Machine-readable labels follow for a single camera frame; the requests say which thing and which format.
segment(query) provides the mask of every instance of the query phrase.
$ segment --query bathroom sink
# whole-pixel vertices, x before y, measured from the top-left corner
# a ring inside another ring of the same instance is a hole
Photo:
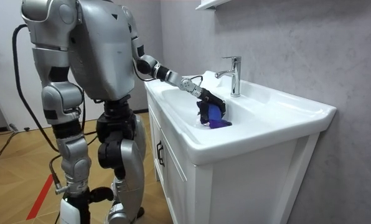
[[[209,126],[203,125],[199,121],[200,116],[198,115],[199,108],[197,102],[200,101],[200,99],[192,96],[188,92],[179,90],[165,90],[162,92],[162,96],[171,109],[176,113],[178,118],[187,125],[205,130],[204,132],[207,134],[211,131]],[[228,100],[223,95],[216,93],[216,96],[226,100],[227,111],[223,119],[231,121],[233,126],[239,126],[253,118],[253,113],[251,111],[233,103],[233,101]],[[218,129],[218,131],[230,131],[227,130],[229,128],[230,127],[224,127]]]
[[[201,87],[226,101],[224,117],[233,123],[210,129],[199,122],[199,99],[160,81],[146,83],[194,164],[205,164],[326,130],[333,106],[242,81],[241,96],[230,96],[230,77],[206,71]]]

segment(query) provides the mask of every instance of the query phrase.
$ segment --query faucet handle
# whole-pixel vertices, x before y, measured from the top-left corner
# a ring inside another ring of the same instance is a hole
[[[241,62],[241,59],[242,59],[241,56],[222,57],[222,59],[225,59],[225,58],[230,58],[231,59],[231,62],[233,62],[233,63]]]

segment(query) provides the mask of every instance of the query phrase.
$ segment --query chrome faucet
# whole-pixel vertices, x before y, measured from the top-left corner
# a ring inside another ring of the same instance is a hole
[[[239,97],[240,94],[240,87],[241,87],[241,57],[240,56],[232,56],[232,57],[222,57],[222,58],[230,58],[231,59],[231,70],[217,72],[215,74],[216,78],[221,78],[223,75],[231,75],[232,76],[232,84],[231,84],[231,96],[232,97]]]

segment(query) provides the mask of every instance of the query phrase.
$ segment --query red tape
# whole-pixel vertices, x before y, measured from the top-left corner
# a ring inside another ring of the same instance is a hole
[[[53,183],[53,175],[50,174],[49,177],[46,180],[46,183],[44,183],[44,186],[43,186],[42,190],[40,191],[39,196],[37,197],[37,199],[34,203],[34,206],[32,207],[31,211],[29,212],[28,217],[26,218],[26,220],[33,219],[37,216],[37,213],[39,212],[39,210],[40,210],[40,208],[43,204],[43,201],[46,198],[47,193],[49,192],[49,189],[50,189],[50,186],[52,185],[52,183]]]

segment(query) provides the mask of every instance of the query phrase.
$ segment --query white shelf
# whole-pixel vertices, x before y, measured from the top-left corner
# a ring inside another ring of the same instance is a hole
[[[204,10],[204,9],[216,10],[216,6],[229,2],[229,1],[231,0],[201,0],[201,3],[196,8],[196,10]]]

